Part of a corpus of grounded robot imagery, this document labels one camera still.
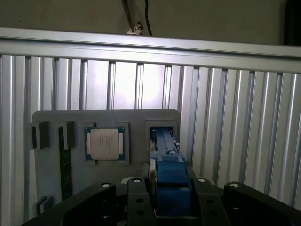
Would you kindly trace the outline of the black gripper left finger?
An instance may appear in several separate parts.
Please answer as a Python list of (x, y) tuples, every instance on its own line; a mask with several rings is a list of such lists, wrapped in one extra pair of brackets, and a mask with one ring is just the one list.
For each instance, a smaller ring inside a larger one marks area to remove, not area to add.
[(97, 182), (25, 223), (26, 226), (154, 226), (145, 181)]

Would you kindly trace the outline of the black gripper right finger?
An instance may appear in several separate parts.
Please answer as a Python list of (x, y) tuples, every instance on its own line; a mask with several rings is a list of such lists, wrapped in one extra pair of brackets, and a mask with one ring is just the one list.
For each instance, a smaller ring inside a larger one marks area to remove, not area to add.
[(250, 186), (234, 181), (223, 188), (194, 179), (201, 226), (299, 226), (301, 212)]

